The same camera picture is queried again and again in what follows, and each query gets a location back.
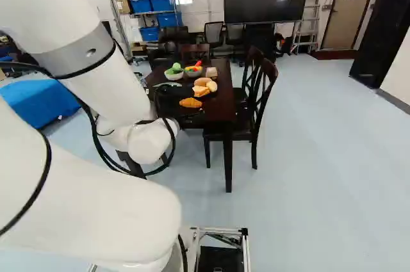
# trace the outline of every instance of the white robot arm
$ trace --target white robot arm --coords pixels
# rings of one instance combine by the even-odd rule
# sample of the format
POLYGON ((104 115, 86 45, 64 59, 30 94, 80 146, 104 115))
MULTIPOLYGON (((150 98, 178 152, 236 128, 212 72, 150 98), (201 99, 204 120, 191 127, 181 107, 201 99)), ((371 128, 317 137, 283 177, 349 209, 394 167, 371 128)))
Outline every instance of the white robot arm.
MULTIPOLYGON (((171 135, 87 0, 0 0, 0 30, 114 128, 117 148, 151 163, 171 135)), ((118 271, 161 271, 181 226, 163 186, 105 170, 48 143, 0 98, 0 247, 81 257, 118 271), (46 178, 26 213, 16 216, 46 178)), ((168 121, 174 134, 178 126, 168 121)))

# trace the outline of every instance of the ladder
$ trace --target ladder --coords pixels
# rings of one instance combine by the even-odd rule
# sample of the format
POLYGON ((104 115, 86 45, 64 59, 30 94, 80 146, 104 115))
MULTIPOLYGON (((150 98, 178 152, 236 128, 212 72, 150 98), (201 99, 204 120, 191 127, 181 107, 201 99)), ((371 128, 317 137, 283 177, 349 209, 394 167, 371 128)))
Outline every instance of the ladder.
POLYGON ((299 46, 308 45, 308 53, 312 50, 316 50, 318 48, 318 33, 319 33, 319 20, 320 20, 320 4, 319 0, 314 0, 313 4, 306 5, 305 3, 305 10, 313 10, 312 14, 308 17, 305 16, 305 10, 301 20, 298 20, 293 25, 293 33, 292 33, 292 48, 291 52, 298 54, 299 53, 299 46), (303 23, 309 24, 309 29, 305 30, 303 28, 303 23), (302 36, 309 36, 308 42, 301 42, 300 39, 302 36))

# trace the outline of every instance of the door frame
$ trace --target door frame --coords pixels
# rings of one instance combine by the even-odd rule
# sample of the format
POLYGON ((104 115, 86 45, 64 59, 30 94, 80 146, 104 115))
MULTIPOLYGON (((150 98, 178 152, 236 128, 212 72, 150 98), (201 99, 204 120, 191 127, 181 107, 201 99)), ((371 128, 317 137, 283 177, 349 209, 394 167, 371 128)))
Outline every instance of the door frame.
MULTIPOLYGON (((329 14, 329 18, 327 19, 325 32, 324 32, 324 34, 323 34, 322 43, 320 44, 320 50, 323 50, 323 49, 324 49, 324 48, 323 48, 323 44, 324 44, 325 41, 326 41, 327 28, 329 27, 329 24, 330 24, 331 19, 332 19, 332 14, 334 13, 334 12, 333 12, 333 9, 334 9, 334 4, 335 4, 335 3, 336 3, 336 0, 333 0, 332 6, 331 6, 331 12, 330 12, 330 14, 329 14)), ((366 16, 366 13, 367 13, 367 9, 368 9, 368 7, 369 7, 369 3, 370 3, 370 0, 366 0, 365 8, 363 9, 363 13, 362 13, 361 18, 360 18, 359 26, 357 27, 357 31, 356 31, 356 34, 354 35, 354 39, 353 39, 353 42, 352 42, 352 45, 350 46, 350 48, 349 48, 349 49, 335 49, 335 51, 337 51, 337 50, 351 50, 351 49, 354 48, 354 44, 356 43, 357 37, 359 36, 359 32, 360 32, 361 26, 362 26, 362 24, 363 24, 363 20, 365 19, 365 16, 366 16)))

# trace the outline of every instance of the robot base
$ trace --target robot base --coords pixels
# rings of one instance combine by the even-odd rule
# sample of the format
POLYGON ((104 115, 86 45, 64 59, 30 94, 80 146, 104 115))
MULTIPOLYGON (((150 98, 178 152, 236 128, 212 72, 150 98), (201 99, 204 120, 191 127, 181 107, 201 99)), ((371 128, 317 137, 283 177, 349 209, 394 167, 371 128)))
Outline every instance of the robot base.
MULTIPOLYGON (((188 272, 250 272, 247 228, 186 227, 181 229, 181 237, 186 248, 188 272), (204 237, 216 239, 228 247, 201 245, 204 237)), ((91 265, 88 272, 99 272, 99 266, 91 265)), ((184 272, 178 243, 162 272, 184 272)))

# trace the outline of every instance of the white bowl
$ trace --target white bowl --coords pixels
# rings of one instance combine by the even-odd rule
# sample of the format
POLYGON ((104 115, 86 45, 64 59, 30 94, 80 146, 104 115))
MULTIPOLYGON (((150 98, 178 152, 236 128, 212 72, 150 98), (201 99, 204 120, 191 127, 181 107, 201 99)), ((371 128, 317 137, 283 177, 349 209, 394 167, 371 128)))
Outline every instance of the white bowl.
POLYGON ((184 76, 184 71, 179 72, 178 74, 173 74, 173 75, 169 75, 167 74, 167 71, 164 71, 164 74, 168 80, 177 81, 177 80, 182 79, 182 77, 184 76))
POLYGON ((185 74, 189 77, 189 78, 195 78, 195 77, 199 77, 202 74, 202 67, 200 67, 200 69, 196 72, 190 72, 189 70, 184 69, 185 74))

